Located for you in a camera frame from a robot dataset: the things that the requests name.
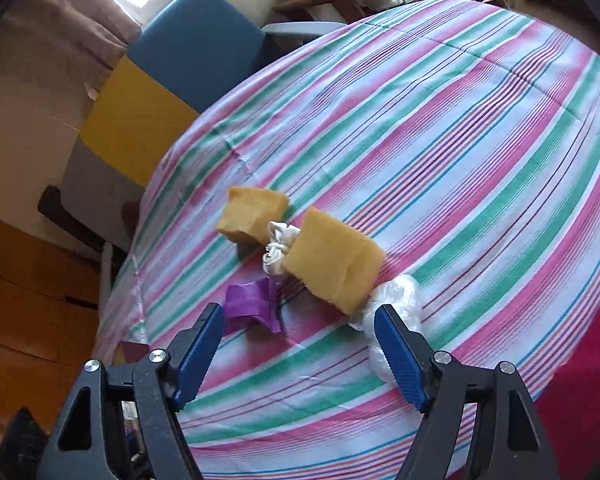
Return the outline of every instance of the pink curtain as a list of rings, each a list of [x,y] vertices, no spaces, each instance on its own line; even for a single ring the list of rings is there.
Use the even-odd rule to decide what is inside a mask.
[[[68,52],[96,90],[141,31],[115,0],[15,0],[5,19]]]

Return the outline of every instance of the blue chair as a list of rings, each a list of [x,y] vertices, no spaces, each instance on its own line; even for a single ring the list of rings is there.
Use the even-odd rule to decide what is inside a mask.
[[[311,40],[341,23],[258,28],[225,0],[174,0],[141,33],[96,99],[60,189],[38,209],[100,252],[127,251],[125,203],[138,202],[171,144],[219,98],[282,54],[274,36]]]

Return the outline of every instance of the purple cloth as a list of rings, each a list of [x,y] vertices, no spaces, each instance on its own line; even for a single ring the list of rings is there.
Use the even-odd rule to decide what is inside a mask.
[[[276,308],[278,287],[262,278],[243,285],[229,285],[224,297],[224,335],[248,327],[254,320],[277,334],[282,331]]]

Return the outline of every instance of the sponge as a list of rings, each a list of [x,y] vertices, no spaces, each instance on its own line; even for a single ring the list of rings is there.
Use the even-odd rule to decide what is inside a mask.
[[[311,207],[282,264],[314,296],[351,315],[365,303],[383,260],[371,238]]]
[[[289,198],[277,191],[256,187],[230,187],[229,201],[216,230],[229,241],[269,243],[269,222],[279,222]]]

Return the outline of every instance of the crumpled white fabric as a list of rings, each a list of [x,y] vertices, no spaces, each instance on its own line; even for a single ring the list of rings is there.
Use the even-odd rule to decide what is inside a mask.
[[[385,303],[393,306],[409,330],[422,332],[422,306],[418,298],[418,282],[408,274],[400,274],[390,282],[381,283],[371,291],[366,305],[354,314],[349,323],[352,328],[365,333],[369,341],[369,362],[375,374],[385,383],[395,384],[394,374],[389,368],[374,330],[376,310]]]
[[[269,239],[267,252],[262,256],[262,269],[267,276],[284,276],[282,260],[294,244],[300,229],[284,222],[269,222]]]

